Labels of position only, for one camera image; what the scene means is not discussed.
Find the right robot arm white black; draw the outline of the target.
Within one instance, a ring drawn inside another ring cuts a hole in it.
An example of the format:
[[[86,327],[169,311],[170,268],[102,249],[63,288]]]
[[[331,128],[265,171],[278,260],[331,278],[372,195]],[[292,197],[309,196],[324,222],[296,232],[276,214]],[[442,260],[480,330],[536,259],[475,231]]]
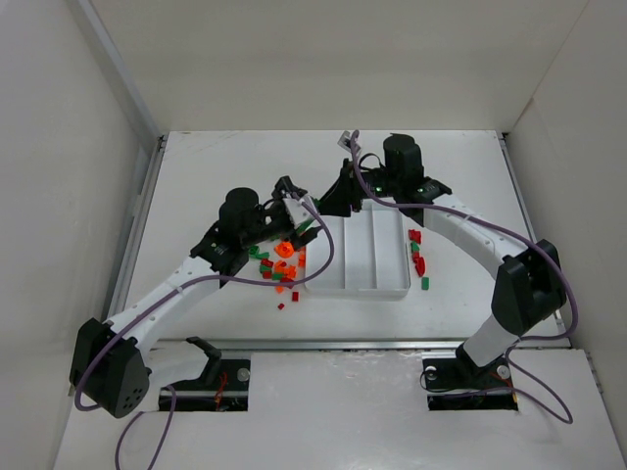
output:
[[[546,240],[532,242],[472,213],[449,186],[426,175],[413,137],[388,136],[384,161],[374,168],[362,167],[358,137],[355,131],[340,137],[340,146],[351,156],[322,196],[320,212],[348,217],[365,200],[397,210],[452,242],[495,281],[490,315],[456,350],[453,369],[467,386],[566,303],[557,250]]]

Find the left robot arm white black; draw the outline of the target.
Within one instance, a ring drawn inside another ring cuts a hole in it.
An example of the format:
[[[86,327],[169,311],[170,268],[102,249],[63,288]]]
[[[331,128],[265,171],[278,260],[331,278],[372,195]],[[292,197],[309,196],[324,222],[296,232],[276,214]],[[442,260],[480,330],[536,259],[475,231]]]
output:
[[[272,238],[296,248],[307,245],[318,232],[305,226],[315,214],[311,195],[287,176],[277,181],[266,203],[251,188],[229,191],[217,221],[166,281],[108,320],[91,318],[79,328],[70,372],[75,407],[101,408],[122,418],[152,386],[192,380],[211,384],[221,353],[207,341],[189,337],[171,350],[153,347],[193,306],[239,281],[252,247]]]

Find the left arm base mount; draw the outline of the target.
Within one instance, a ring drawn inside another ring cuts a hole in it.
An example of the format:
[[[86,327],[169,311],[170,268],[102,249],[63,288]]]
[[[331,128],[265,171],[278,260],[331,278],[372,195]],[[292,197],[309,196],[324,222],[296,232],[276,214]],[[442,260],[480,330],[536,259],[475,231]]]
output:
[[[249,405],[251,359],[224,357],[222,352],[199,337],[188,337],[185,345],[202,352],[207,360],[198,377],[173,382],[175,411],[244,412]]]

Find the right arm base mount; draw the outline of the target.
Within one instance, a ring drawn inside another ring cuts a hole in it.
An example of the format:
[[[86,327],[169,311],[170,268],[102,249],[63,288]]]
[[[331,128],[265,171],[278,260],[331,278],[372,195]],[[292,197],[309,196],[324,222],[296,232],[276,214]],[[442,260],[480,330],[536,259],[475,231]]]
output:
[[[420,386],[430,411],[517,411],[511,372],[503,358],[479,369],[466,369],[456,357],[422,360]]]

